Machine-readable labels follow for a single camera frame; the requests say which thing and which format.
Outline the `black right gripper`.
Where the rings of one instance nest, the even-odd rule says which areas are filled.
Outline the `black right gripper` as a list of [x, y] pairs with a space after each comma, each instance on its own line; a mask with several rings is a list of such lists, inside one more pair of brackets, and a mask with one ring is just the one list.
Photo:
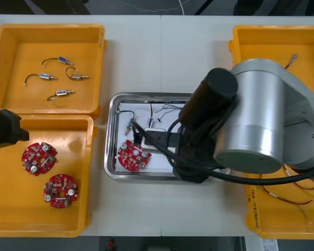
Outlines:
[[[197, 184], [207, 180], [211, 171], [211, 138], [209, 136], [210, 126], [192, 127], [182, 116], [172, 123], [172, 126], [180, 124], [177, 130], [178, 140], [176, 155], [178, 159], [174, 163], [174, 174], [183, 181]], [[132, 124], [133, 143], [141, 144], [145, 136], [145, 130], [136, 122]]]

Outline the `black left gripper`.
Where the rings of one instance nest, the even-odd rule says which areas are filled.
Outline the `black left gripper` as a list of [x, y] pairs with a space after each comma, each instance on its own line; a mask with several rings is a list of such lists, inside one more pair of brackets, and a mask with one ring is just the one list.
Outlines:
[[21, 117], [7, 109], [0, 110], [0, 148], [29, 141], [29, 132], [20, 126]]

